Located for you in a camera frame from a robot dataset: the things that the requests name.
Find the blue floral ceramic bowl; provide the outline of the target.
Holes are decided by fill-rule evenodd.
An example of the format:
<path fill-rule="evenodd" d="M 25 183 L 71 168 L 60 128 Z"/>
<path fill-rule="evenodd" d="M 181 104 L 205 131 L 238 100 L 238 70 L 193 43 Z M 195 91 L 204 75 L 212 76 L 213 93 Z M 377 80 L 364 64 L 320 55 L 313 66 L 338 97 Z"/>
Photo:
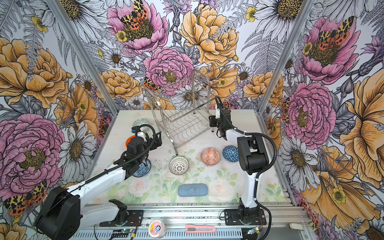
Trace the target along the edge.
<path fill-rule="evenodd" d="M 151 168 L 152 168 L 151 161 L 149 159 L 145 159 L 145 161 L 143 161 L 140 164 L 139 169 L 133 174 L 133 176 L 136 178 L 144 177 L 145 175 L 147 175 L 149 173 Z"/>

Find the white black lattice bowl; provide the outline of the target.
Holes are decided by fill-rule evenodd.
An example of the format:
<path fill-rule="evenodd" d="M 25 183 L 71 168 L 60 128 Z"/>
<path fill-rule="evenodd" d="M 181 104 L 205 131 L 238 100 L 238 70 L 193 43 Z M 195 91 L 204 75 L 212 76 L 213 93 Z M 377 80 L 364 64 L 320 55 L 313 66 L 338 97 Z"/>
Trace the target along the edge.
<path fill-rule="evenodd" d="M 174 175 L 183 175 L 189 169 L 189 161 L 184 157 L 175 157 L 169 163 L 169 169 Z"/>

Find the steel wire dish rack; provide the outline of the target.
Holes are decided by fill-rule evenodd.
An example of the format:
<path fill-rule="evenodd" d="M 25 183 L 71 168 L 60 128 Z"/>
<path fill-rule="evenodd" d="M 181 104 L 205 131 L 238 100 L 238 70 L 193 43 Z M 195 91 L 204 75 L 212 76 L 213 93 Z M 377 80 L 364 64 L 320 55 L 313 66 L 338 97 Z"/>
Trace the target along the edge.
<path fill-rule="evenodd" d="M 211 81 L 201 71 L 166 87 L 147 87 L 145 95 L 155 123 L 171 141 L 175 154 L 178 148 L 208 131 L 209 113 L 214 94 Z"/>

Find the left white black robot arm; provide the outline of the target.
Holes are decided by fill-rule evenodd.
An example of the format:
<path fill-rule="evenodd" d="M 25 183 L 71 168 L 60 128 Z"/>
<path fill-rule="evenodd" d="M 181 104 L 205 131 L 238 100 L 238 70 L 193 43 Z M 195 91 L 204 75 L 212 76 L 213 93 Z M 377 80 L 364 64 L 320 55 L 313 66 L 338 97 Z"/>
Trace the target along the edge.
<path fill-rule="evenodd" d="M 112 166 L 79 184 L 50 191 L 34 222 L 38 233 L 51 240 L 68 240 L 86 227 L 99 223 L 122 226 L 129 220 L 126 204 L 118 200 L 90 207 L 88 203 L 133 176 L 149 152 L 162 145 L 162 133 L 151 125 L 132 127 L 132 132 L 126 150 Z"/>

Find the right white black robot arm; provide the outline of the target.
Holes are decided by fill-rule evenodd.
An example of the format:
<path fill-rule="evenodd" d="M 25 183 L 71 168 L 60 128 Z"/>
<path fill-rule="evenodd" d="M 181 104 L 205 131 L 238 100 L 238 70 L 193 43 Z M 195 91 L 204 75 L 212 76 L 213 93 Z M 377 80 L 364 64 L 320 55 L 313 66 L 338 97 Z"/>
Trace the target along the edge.
<path fill-rule="evenodd" d="M 209 122 L 211 127 L 217 128 L 221 138 L 236 144 L 239 164 L 245 176 L 237 213 L 225 212 L 227 223 L 229 225 L 266 224 L 264 210 L 257 203 L 258 181 L 262 170 L 269 165 L 263 137 L 233 127 L 230 110 L 216 110 L 214 116 L 209 116 Z"/>

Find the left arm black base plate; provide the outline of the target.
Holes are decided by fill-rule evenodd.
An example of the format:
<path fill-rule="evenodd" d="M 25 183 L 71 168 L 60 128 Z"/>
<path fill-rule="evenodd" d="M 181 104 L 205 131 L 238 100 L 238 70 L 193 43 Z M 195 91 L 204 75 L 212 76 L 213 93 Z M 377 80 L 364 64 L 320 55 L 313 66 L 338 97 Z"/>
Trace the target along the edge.
<path fill-rule="evenodd" d="M 140 227 L 143 220 L 143 210 L 127 210 L 118 212 L 114 220 L 100 223 L 100 227 Z"/>

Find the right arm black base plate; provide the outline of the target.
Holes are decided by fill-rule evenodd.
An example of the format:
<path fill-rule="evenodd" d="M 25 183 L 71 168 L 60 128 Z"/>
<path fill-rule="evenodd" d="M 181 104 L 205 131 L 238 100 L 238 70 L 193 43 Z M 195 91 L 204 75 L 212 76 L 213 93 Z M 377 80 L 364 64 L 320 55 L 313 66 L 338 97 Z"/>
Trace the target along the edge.
<path fill-rule="evenodd" d="M 264 226 L 267 224 L 266 215 L 261 208 L 253 208 L 245 211 L 225 209 L 224 218 L 227 226 Z"/>

